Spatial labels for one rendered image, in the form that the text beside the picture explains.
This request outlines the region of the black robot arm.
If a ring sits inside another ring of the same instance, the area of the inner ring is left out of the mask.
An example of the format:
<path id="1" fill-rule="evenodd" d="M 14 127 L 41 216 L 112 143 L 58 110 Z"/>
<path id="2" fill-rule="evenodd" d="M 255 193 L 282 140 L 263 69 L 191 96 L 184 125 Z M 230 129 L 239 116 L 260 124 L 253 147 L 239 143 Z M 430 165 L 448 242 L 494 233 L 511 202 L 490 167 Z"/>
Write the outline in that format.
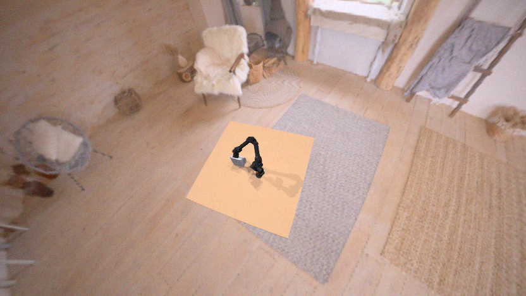
<path id="1" fill-rule="evenodd" d="M 254 137 L 247 137 L 247 139 L 246 139 L 246 141 L 244 141 L 244 143 L 242 143 L 238 147 L 235 147 L 232 150 L 233 158 L 238 158 L 239 157 L 239 152 L 241 152 L 242 148 L 244 148 L 249 143 L 254 145 L 254 151 L 255 151 L 255 161 L 253 161 L 252 164 L 253 164 L 254 168 L 261 174 L 264 171 L 264 169 L 262 167 L 263 166 L 262 158 L 261 158 L 260 153 L 259 153 L 259 143 Z"/>

